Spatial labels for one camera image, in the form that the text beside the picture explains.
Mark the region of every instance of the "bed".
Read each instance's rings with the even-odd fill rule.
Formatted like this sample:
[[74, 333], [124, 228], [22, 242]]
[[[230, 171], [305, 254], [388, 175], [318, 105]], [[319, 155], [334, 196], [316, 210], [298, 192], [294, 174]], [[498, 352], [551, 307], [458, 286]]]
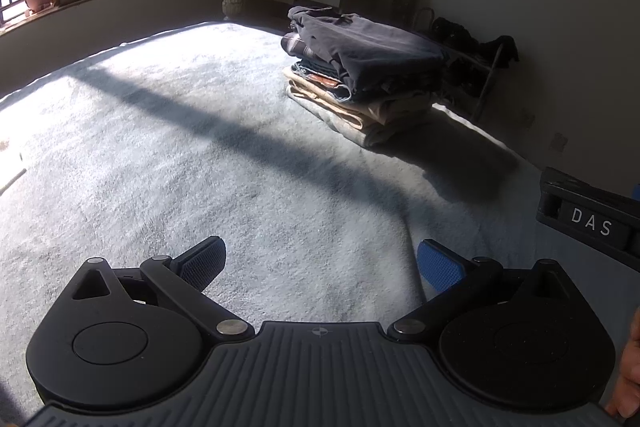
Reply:
[[558, 259], [620, 348], [639, 277], [535, 222], [540, 172], [443, 110], [376, 150], [284, 93], [280, 38], [207, 23], [123, 44], [0, 102], [27, 172], [0, 196], [0, 416], [40, 405], [30, 335], [84, 259], [137, 266], [223, 237], [207, 294], [266, 319], [380, 321], [433, 295], [432, 237], [508, 267]]

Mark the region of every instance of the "stack of folded clothes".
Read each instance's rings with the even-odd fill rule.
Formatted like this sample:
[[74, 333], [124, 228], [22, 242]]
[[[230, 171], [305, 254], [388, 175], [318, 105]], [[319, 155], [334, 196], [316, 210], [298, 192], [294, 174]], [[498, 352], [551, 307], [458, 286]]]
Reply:
[[287, 96], [361, 147], [423, 123], [447, 61], [423, 37], [334, 8], [295, 7]]

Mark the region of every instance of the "blue object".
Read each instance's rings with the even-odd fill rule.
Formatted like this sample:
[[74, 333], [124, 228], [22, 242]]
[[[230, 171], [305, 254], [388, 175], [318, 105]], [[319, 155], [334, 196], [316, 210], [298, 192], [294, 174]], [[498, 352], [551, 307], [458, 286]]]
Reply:
[[465, 267], [451, 258], [457, 255], [453, 252], [447, 254], [446, 251], [446, 248], [437, 248], [426, 241], [418, 245], [418, 271], [439, 293], [462, 281], [466, 275]]

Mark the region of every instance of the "silver screw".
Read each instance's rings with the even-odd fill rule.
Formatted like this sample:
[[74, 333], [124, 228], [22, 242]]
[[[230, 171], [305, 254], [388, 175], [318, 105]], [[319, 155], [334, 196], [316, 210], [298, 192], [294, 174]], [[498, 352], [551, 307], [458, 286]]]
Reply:
[[394, 324], [394, 329], [403, 335], [417, 335], [422, 333], [426, 326], [416, 319], [400, 319]]
[[222, 333], [223, 335], [240, 335], [248, 330], [248, 328], [249, 324], [237, 319], [227, 319], [226, 321], [219, 322], [216, 326], [218, 333]]

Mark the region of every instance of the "window sill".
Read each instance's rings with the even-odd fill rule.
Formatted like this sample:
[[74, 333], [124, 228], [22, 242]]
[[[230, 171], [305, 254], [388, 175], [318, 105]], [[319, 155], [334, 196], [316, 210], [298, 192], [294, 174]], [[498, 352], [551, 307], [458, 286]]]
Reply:
[[63, 10], [66, 10], [67, 8], [72, 8], [73, 6], [78, 6], [79, 4], [84, 4], [85, 2], [91, 2], [93, 0], [79, 0], [70, 4], [65, 4], [64, 6], [51, 6], [49, 8], [45, 8], [44, 10], [42, 10], [41, 12], [38, 13], [34, 13], [33, 15], [30, 15], [28, 17], [25, 17], [24, 15], [21, 15], [19, 17], [17, 17], [16, 19], [14, 19], [13, 21], [9, 21], [7, 24], [5, 24], [4, 26], [2, 26], [0, 28], [0, 38], [3, 35], [6, 35], [7, 33], [10, 33], [11, 31], [20, 28], [22, 26], [24, 26], [25, 24], [28, 24], [30, 22], [36, 21], [38, 19], [41, 19], [42, 17], [46, 17], [47, 15], [51, 15], [53, 13], [58, 13], [61, 12]]

